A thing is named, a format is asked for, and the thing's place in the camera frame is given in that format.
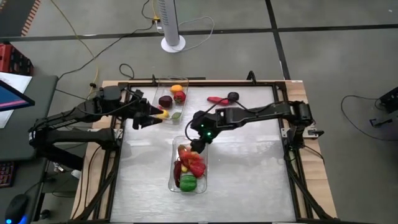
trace computer monitor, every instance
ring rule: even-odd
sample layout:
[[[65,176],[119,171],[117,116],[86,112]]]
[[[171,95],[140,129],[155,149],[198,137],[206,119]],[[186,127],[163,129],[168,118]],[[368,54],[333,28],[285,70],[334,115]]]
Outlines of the computer monitor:
[[[34,106],[35,101],[0,80],[0,111]]]

